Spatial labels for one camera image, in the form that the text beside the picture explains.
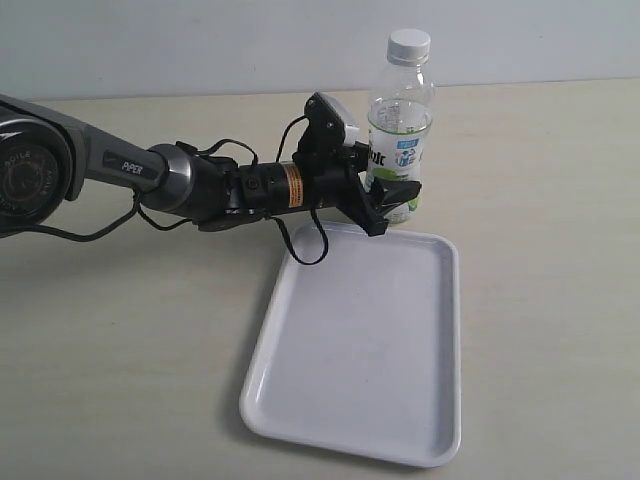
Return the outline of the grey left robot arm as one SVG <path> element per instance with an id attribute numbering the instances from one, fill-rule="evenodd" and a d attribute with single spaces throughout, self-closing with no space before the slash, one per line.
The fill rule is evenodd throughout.
<path id="1" fill-rule="evenodd" d="M 9 96 L 1 99 L 1 229 L 37 225 L 88 180 L 133 190 L 151 210 L 222 231 L 300 211 L 335 208 L 367 234 L 414 199 L 417 181 L 361 183 L 368 148 L 332 97 L 317 92 L 304 107 L 306 129 L 290 161 L 241 165 L 217 147 L 183 142 L 140 148 L 93 125 Z"/>

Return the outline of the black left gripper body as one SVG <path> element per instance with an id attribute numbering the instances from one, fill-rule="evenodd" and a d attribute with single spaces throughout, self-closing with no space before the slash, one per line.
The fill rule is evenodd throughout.
<path id="1" fill-rule="evenodd" d="M 269 177 L 269 212 L 285 214 L 336 208 L 369 236 L 380 236 L 388 221 L 377 213 L 344 148 L 320 150 L 299 144 L 290 162 L 274 163 Z"/>

